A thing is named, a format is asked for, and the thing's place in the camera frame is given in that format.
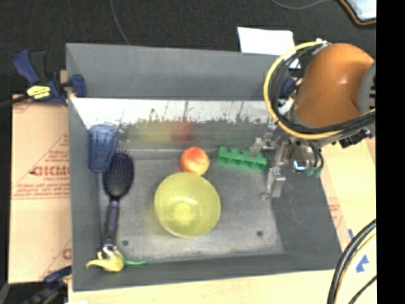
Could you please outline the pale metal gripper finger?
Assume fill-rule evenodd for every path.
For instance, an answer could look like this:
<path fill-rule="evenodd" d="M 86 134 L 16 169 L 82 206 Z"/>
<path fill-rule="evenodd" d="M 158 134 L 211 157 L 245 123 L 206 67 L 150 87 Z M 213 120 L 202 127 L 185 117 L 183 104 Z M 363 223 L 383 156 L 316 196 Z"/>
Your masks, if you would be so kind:
<path fill-rule="evenodd" d="M 260 197 L 263 200 L 272 199 L 272 186 L 274 178 L 276 177 L 280 177 L 280 168 L 279 167 L 270 168 L 266 179 L 266 190 L 260 194 Z"/>
<path fill-rule="evenodd" d="M 284 176 L 274 178 L 272 186 L 272 198 L 279 198 L 281 196 L 284 183 Z"/>

